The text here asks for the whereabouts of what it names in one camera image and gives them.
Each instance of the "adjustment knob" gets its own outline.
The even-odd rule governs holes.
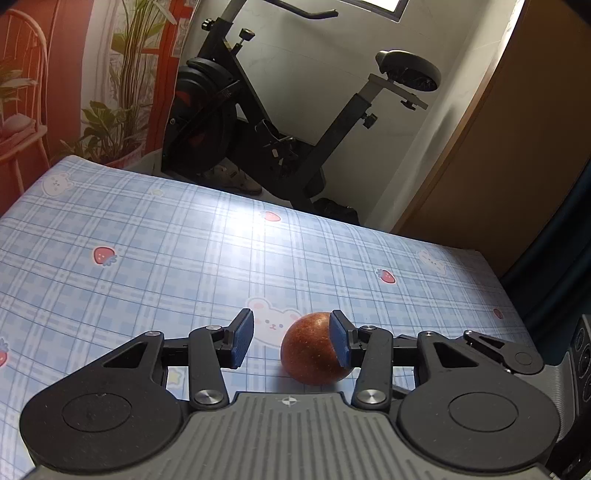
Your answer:
[[[206,32],[209,32],[212,29],[214,23],[215,22],[214,22],[213,18],[206,18],[203,21],[203,23],[201,24],[201,28],[203,30],[205,30]]]
[[[367,128],[368,130],[373,127],[374,123],[378,119],[378,117],[375,116],[373,113],[370,113],[369,115],[364,114],[362,118],[363,118],[363,126],[365,128]]]
[[[243,39],[245,41],[251,41],[255,37],[255,33],[252,30],[248,30],[247,28],[243,28],[242,30],[240,30],[239,36],[241,39]]]

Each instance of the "bike seat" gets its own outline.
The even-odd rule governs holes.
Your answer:
[[[421,92],[437,90],[441,83],[439,69],[430,61],[404,50],[382,50],[375,56],[379,71],[388,79]]]

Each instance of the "bear face print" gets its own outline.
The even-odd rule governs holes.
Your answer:
[[[248,302],[255,316],[254,338],[268,346],[281,347],[287,329],[301,317],[296,310],[278,310],[265,299],[250,299]]]
[[[441,275],[442,277],[445,276],[445,264],[439,261],[437,258],[433,258],[429,252],[426,250],[421,250],[418,253],[418,258],[426,266],[437,272],[437,274]]]
[[[41,187],[43,192],[50,197],[57,197],[64,193],[67,189],[74,186],[69,180],[70,174],[63,171],[48,175],[43,179]]]

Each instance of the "red apple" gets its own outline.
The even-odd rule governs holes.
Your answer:
[[[281,342],[281,363],[295,380],[324,385],[342,380],[351,369],[339,365],[329,338],[329,312],[315,312],[297,320]]]

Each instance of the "shoe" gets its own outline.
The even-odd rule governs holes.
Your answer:
[[[230,193],[257,196],[262,187],[229,160],[199,175],[201,185]]]
[[[354,208],[344,207],[327,198],[316,200],[314,202],[314,208],[316,208],[316,213],[318,215],[325,218],[332,218],[339,222],[360,226],[359,216],[357,215],[357,210]]]

